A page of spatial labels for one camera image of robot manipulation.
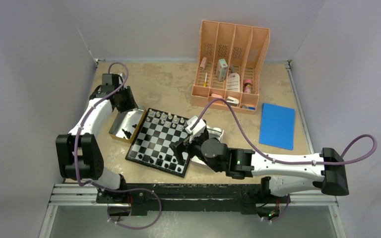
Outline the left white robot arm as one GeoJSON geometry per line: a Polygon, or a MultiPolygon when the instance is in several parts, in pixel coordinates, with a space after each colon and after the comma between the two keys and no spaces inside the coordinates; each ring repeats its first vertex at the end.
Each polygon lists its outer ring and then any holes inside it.
{"type": "Polygon", "coordinates": [[[62,178],[76,180],[80,186],[90,183],[108,190],[116,203],[127,199],[126,181],[121,174],[105,167],[96,137],[113,110],[123,113],[137,108],[126,80],[124,73],[104,73],[102,83],[89,96],[81,119],[68,133],[56,137],[62,178]]]}

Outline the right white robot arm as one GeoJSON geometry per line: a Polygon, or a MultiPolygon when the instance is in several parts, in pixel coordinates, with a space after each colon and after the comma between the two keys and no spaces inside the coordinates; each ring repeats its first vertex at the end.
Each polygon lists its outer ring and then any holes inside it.
{"type": "Polygon", "coordinates": [[[169,147],[178,161],[186,152],[213,171],[224,172],[233,179],[262,177],[266,184],[260,186],[258,194],[266,202],[315,189],[332,196],[349,194],[343,159],[333,148],[323,148],[320,153],[310,155],[273,154],[270,160],[254,150],[230,148],[216,138],[203,135],[194,140],[179,139],[169,147]]]}

